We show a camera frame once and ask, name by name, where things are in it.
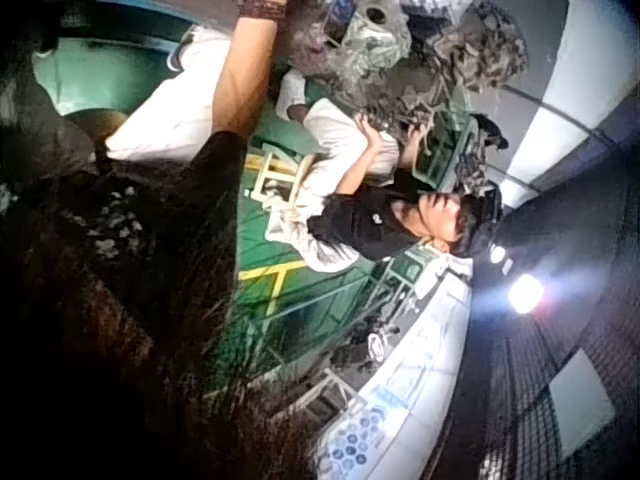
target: hand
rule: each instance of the hand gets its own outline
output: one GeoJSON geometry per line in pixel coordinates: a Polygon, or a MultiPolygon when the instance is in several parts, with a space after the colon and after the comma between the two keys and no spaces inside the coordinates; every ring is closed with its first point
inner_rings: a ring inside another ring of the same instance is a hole
{"type": "Polygon", "coordinates": [[[360,130],[360,132],[362,132],[362,134],[367,138],[369,148],[378,149],[382,146],[382,137],[380,136],[380,132],[369,124],[369,118],[366,115],[358,113],[355,116],[354,121],[356,122],[358,130],[360,130]]]}
{"type": "Polygon", "coordinates": [[[408,143],[415,143],[415,144],[420,143],[420,140],[426,137],[431,131],[431,129],[433,129],[433,117],[429,119],[426,125],[424,123],[418,126],[410,125],[409,132],[408,132],[408,136],[409,136],[408,143]]]}

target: black shirt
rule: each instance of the black shirt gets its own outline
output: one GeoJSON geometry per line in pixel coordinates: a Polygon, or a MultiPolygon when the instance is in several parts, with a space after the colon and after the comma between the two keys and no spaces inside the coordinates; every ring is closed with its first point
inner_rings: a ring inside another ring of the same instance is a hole
{"type": "Polygon", "coordinates": [[[353,195],[330,196],[322,215],[309,218],[307,226],[317,240],[344,243],[369,260],[396,256],[420,239],[395,217],[395,200],[418,201],[417,184],[402,170],[388,187],[363,185],[353,195]]]}

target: white wall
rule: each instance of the white wall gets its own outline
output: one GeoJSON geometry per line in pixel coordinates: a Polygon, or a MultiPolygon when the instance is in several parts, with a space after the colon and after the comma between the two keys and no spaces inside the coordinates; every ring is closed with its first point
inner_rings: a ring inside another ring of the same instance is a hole
{"type": "MultiPolygon", "coordinates": [[[[571,0],[558,59],[543,101],[596,128],[638,82],[640,40],[635,20],[615,0],[571,0]]],[[[531,182],[587,138],[540,108],[508,172],[531,182]]],[[[501,185],[505,203],[527,199],[511,182],[501,185]]]]}

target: wristband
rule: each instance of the wristband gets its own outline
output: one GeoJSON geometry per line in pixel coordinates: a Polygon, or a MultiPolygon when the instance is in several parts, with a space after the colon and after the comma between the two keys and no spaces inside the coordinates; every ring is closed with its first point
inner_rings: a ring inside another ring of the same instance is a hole
{"type": "Polygon", "coordinates": [[[240,17],[260,18],[280,22],[285,19],[286,6],[270,0],[244,0],[239,6],[240,17]]]}

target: yellow floor marking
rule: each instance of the yellow floor marking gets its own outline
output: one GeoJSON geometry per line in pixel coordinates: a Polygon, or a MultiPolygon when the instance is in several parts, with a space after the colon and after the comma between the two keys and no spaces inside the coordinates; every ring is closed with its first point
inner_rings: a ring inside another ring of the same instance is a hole
{"type": "Polygon", "coordinates": [[[282,292],[282,287],[284,286],[284,279],[287,276],[287,272],[290,270],[297,270],[298,268],[306,267],[307,263],[304,260],[295,260],[293,262],[280,263],[278,265],[269,265],[267,267],[258,267],[253,270],[245,270],[244,272],[238,273],[238,279],[243,280],[251,280],[254,278],[262,277],[265,275],[276,274],[276,280],[273,284],[273,288],[271,289],[271,300],[269,301],[269,305],[267,306],[267,315],[271,315],[275,313],[276,307],[278,304],[278,297],[280,296],[280,292],[282,292]]]}
{"type": "Polygon", "coordinates": [[[286,276],[286,270],[281,270],[278,272],[276,281],[273,284],[273,289],[271,290],[271,301],[269,302],[269,306],[267,307],[267,315],[271,315],[276,311],[276,307],[278,306],[278,297],[280,297],[280,292],[282,291],[282,286],[284,285],[284,277],[286,276]]]}
{"type": "Polygon", "coordinates": [[[307,264],[304,260],[295,260],[293,262],[280,263],[277,265],[268,265],[266,267],[258,267],[252,270],[245,270],[238,272],[238,280],[251,280],[253,278],[262,277],[264,275],[271,275],[278,272],[287,272],[289,270],[296,270],[298,268],[306,267],[307,264]]]}

